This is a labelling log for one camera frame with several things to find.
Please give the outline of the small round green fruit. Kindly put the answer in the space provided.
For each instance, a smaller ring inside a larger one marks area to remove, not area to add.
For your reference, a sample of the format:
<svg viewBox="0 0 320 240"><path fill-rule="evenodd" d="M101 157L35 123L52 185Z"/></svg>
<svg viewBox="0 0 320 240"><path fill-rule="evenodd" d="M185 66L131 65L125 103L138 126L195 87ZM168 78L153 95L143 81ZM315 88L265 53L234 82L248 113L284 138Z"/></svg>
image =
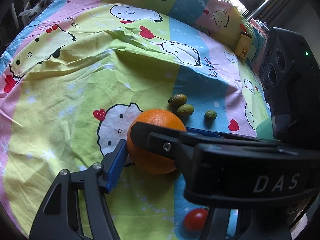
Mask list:
<svg viewBox="0 0 320 240"><path fill-rule="evenodd" d="M217 118L217 113L214 110L207 110L204 114L206 120L215 120Z"/></svg>

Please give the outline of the red tomato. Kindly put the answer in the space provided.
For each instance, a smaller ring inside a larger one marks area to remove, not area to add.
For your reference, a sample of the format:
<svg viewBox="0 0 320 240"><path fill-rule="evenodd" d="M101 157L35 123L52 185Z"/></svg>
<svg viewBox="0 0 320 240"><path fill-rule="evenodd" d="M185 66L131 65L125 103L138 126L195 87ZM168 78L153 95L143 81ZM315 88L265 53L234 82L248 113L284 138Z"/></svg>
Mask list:
<svg viewBox="0 0 320 240"><path fill-rule="evenodd" d="M185 215L183 225L188 231L201 231L207 216L208 210L204 208L193 209Z"/></svg>

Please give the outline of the large orange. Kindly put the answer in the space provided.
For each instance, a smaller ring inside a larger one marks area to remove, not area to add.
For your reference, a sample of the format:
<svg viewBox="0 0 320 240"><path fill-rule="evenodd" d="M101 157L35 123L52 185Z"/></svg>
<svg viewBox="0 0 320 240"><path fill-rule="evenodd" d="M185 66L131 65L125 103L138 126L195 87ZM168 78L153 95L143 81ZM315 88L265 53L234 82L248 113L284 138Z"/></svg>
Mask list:
<svg viewBox="0 0 320 240"><path fill-rule="evenodd" d="M131 160L144 171L151 174L167 174L176 170L174 161L154 154L133 144L130 135L136 122L144 122L186 132L183 122L173 113L164 109L150 109L140 113L127 132L126 146Z"/></svg>

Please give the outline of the green plastic bowl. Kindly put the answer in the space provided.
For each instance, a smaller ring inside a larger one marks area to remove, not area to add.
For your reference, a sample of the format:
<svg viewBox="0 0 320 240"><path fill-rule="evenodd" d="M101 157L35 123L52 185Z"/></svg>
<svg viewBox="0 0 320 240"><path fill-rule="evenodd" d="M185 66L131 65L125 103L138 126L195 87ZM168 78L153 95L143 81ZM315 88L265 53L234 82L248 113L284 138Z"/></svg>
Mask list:
<svg viewBox="0 0 320 240"><path fill-rule="evenodd" d="M266 118L256 127L257 137L260 139L274 140L271 117Z"/></svg>

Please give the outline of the green olive fruit middle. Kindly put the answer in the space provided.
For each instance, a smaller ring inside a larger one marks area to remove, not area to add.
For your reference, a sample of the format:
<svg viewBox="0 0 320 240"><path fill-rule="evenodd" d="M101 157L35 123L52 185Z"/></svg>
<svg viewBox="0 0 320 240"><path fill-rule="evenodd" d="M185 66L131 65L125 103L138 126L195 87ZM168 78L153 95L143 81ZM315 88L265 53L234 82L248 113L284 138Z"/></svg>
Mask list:
<svg viewBox="0 0 320 240"><path fill-rule="evenodd" d="M176 110L176 114L183 117L189 117L194 113L194 107L190 104L183 104Z"/></svg>

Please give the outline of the green olive fruit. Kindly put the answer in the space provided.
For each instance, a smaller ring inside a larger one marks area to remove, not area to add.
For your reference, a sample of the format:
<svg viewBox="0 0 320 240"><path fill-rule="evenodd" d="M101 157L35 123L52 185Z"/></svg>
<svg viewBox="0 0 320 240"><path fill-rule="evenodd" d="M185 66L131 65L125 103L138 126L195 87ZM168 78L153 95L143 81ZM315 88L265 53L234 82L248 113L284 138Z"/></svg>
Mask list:
<svg viewBox="0 0 320 240"><path fill-rule="evenodd" d="M188 97L184 94L175 94L171 96L168 100L168 104L174 107L181 106L183 104L186 104L188 101Z"/></svg>
<svg viewBox="0 0 320 240"><path fill-rule="evenodd" d="M176 114L183 117L189 117L194 113L194 107L190 104L183 104L176 110Z"/></svg>

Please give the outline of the green olive fruit left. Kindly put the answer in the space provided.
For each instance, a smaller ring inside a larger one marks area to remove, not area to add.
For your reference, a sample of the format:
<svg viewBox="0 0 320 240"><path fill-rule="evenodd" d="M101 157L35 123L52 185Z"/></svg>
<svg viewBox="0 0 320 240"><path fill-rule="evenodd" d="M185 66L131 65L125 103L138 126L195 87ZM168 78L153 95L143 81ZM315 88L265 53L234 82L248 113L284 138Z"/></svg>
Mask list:
<svg viewBox="0 0 320 240"><path fill-rule="evenodd" d="M188 101L188 97L184 94L175 94L171 96L168 100L168 104L174 107L181 106L183 104L186 104Z"/></svg>

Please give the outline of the yellow cartoon bottle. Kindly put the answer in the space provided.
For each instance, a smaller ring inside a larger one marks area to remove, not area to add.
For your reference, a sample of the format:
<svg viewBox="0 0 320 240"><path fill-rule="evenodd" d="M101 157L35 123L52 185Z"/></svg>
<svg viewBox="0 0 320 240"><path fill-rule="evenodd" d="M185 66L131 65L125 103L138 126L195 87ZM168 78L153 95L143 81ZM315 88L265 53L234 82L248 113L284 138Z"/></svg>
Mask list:
<svg viewBox="0 0 320 240"><path fill-rule="evenodd" d="M247 32L241 32L240 38L235 48L235 55L241 59L247 59L247 54L251 45L252 36Z"/></svg>

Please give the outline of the pink clothes pile right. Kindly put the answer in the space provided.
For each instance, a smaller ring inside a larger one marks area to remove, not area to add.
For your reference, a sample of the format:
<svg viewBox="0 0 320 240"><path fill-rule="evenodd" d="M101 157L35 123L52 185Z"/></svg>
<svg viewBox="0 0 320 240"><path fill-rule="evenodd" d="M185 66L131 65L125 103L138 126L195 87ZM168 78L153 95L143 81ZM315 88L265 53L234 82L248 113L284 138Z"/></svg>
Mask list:
<svg viewBox="0 0 320 240"><path fill-rule="evenodd" d="M268 26L264 22L261 22L260 20L255 20L251 18L249 22L260 33L268 34L270 31Z"/></svg>

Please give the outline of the colourful cartoon bed sheet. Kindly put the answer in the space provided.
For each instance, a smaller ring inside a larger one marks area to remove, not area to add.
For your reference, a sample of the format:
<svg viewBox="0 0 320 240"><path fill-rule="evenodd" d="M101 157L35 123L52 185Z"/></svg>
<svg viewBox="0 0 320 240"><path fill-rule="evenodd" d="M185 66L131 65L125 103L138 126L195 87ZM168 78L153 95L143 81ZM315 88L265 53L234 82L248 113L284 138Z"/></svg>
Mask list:
<svg viewBox="0 0 320 240"><path fill-rule="evenodd" d="M14 227L28 236L61 169L100 161L173 94L195 108L187 127L256 136L270 116L253 70L264 44L223 0L55 0L1 56L1 204Z"/></svg>

